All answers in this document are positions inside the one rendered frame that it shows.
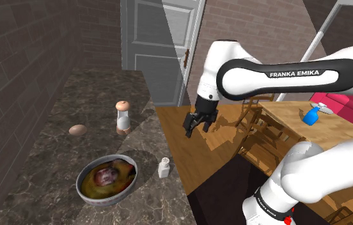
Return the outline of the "brown egg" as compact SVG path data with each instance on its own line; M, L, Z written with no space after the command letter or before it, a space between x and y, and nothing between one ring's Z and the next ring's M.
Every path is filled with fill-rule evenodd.
M69 134L73 136L82 136L87 132L87 128L84 125L74 125L69 128Z

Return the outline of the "grey panelled door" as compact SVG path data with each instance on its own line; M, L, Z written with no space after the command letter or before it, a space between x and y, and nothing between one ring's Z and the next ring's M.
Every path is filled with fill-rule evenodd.
M154 105L191 103L187 84L205 0L120 0L122 68L143 73Z

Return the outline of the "blue spray bottle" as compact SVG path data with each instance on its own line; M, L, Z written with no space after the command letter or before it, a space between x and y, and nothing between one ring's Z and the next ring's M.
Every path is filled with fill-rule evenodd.
M312 103L310 104L310 106L312 106L312 109L309 110L305 114L304 118L302 119L302 121L309 126L312 126L317 122L318 112L325 113L325 114L333 114L333 111L322 102L319 102L317 104Z

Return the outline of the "grey bowl with food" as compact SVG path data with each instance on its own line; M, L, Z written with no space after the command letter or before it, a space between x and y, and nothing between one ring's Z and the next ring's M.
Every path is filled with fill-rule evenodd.
M90 162L78 175L78 195L92 206L111 206L126 198L137 181L136 162L126 155L107 155Z

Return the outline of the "wooden dining table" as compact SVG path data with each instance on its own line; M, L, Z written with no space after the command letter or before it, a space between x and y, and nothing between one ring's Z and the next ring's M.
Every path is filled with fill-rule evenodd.
M304 124L300 118L300 111L306 113L311 109L309 101L261 102L260 105L263 107L263 112L300 136L319 144L324 150L353 138L353 124L335 114L319 113L316 124L312 126ZM323 218L341 206L347 206L353 211L353 188L326 196L321 202L308 206Z

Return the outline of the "dark robot stand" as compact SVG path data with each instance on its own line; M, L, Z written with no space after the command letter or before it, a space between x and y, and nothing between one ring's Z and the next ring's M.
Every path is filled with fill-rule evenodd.
M268 179L241 155L236 155L187 198L197 225L246 225L243 201Z

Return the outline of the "wooden chair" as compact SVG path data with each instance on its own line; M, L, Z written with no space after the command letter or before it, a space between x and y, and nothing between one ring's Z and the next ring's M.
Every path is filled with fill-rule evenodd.
M261 94L261 95L256 95L256 96L251 97L249 99L249 102L243 102L242 103L242 113L238 119L238 122L236 122L235 127L238 127L242 123L242 120L249 113L254 113L255 111L257 111L260 108L259 102L261 102L261 101L272 102L274 100L274 97L275 97L274 93Z
M259 114L246 127L248 132L237 153L267 176L273 173L294 144L306 140L265 114Z

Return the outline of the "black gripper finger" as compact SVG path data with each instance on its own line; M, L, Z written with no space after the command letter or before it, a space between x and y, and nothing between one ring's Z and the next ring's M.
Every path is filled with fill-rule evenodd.
M197 114L196 113L187 113L185 120L183 122L183 128L185 129L185 135L190 138L192 135L192 130L197 125Z
M204 118L205 124L203 126L203 131L204 132L208 132L209 127L211 126L211 124L213 122L216 121L216 118L217 118L217 116L205 116L205 118Z

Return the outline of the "white floor lamp pole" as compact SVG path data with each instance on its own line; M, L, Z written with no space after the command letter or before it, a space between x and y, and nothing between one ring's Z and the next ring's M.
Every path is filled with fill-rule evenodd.
M302 57L317 59L314 51L321 46L326 55L353 47L353 0L303 0L316 35Z

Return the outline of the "white salt shaker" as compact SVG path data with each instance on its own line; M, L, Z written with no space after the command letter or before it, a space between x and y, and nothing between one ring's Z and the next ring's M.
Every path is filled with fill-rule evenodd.
M162 160L159 163L159 167L158 167L159 178L168 177L169 170L170 170L169 163L170 163L170 160L167 157L162 158Z

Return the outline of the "clear pepper grinder wooden ends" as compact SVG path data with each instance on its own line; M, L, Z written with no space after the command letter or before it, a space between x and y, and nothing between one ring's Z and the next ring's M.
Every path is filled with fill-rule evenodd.
M130 104L128 101L122 100L116 104L118 116L116 120L116 131L120 135L127 135L130 133L130 118L129 109Z

